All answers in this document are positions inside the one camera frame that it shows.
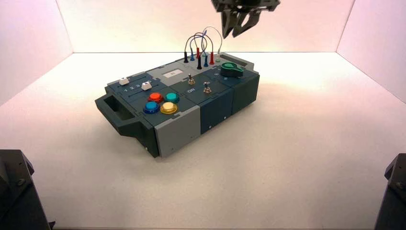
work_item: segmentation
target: gray panel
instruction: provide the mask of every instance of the gray panel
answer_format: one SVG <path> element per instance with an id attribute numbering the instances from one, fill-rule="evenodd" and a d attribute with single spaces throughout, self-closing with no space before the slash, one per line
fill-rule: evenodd
<path id="1" fill-rule="evenodd" d="M 182 73 L 176 74 L 171 77 L 164 76 L 164 74 L 171 72 L 173 70 L 176 70 L 176 69 L 182 70 Z M 151 75 L 154 79 L 160 79 L 162 83 L 164 83 L 167 86 L 170 86 L 170 85 L 178 83 L 179 81 L 182 81 L 183 79 L 187 78 L 188 74 L 191 74 L 192 76 L 198 74 L 198 72 L 196 70 L 194 70 L 193 68 L 191 68 L 189 66 L 185 66 L 182 63 L 172 62 L 167 65 L 152 69 L 152 70 L 148 71 L 147 73 L 149 75 Z"/>
<path id="2" fill-rule="evenodd" d="M 200 136 L 200 107 L 194 106 L 180 116 L 155 126 L 161 157 L 167 157 Z"/>

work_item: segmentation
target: cable wire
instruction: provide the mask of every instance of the cable wire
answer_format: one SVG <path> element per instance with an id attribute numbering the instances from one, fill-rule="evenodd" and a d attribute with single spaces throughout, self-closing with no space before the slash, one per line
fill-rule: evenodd
<path id="1" fill-rule="evenodd" d="M 220 42 L 220 47 L 218 48 L 218 51 L 217 51 L 217 53 L 220 54 L 220 49 L 221 49 L 221 46 L 223 45 L 223 37 L 221 36 L 221 33 L 214 26 L 211 26 L 211 25 L 207 26 L 206 28 L 203 29 L 203 34 L 205 34 L 205 31 L 207 32 L 207 28 L 215 29 L 217 31 L 218 35 L 220 36 L 221 42 Z"/>

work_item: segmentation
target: round arcade button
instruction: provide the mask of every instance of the round arcade button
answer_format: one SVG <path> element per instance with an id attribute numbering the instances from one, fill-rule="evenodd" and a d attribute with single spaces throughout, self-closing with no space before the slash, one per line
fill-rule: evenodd
<path id="1" fill-rule="evenodd" d="M 163 114 L 172 114 L 178 110 L 178 107 L 172 102 L 165 102 L 161 106 L 161 113 Z"/>
<path id="2" fill-rule="evenodd" d="M 164 100 L 164 98 L 162 97 L 162 95 L 158 92 L 153 92 L 149 95 L 148 101 L 150 102 L 156 102 L 156 103 L 160 103 Z"/>
<path id="3" fill-rule="evenodd" d="M 172 103 L 178 103 L 179 96 L 176 93 L 170 92 L 170 93 L 166 94 L 165 101 L 172 102 Z"/>
<path id="4" fill-rule="evenodd" d="M 159 111 L 159 104 L 156 102 L 147 102 L 144 107 L 144 112 L 147 114 L 154 114 Z"/>

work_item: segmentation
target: white backdrop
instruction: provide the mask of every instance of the white backdrop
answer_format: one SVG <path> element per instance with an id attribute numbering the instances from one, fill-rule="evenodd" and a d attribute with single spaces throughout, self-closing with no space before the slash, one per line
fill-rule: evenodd
<path id="1" fill-rule="evenodd" d="M 55 0 L 0 0 L 0 105 L 72 53 Z"/>
<path id="2" fill-rule="evenodd" d="M 406 102 L 406 1 L 356 0 L 337 52 Z"/>
<path id="3" fill-rule="evenodd" d="M 353 1 L 281 0 L 248 32 L 227 38 L 224 50 L 335 52 Z M 210 0 L 57 2 L 74 52 L 178 52 L 190 34 L 221 29 Z"/>

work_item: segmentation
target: label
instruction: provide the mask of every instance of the label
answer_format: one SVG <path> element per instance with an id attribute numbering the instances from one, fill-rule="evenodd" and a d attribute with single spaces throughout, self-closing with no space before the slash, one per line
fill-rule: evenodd
<path id="1" fill-rule="evenodd" d="M 170 77 L 173 77 L 173 76 L 178 75 L 180 73 L 183 73 L 183 71 L 180 70 L 180 69 L 175 69 L 175 70 L 172 70 L 171 72 L 164 73 L 163 75 L 166 78 L 170 78 Z"/>

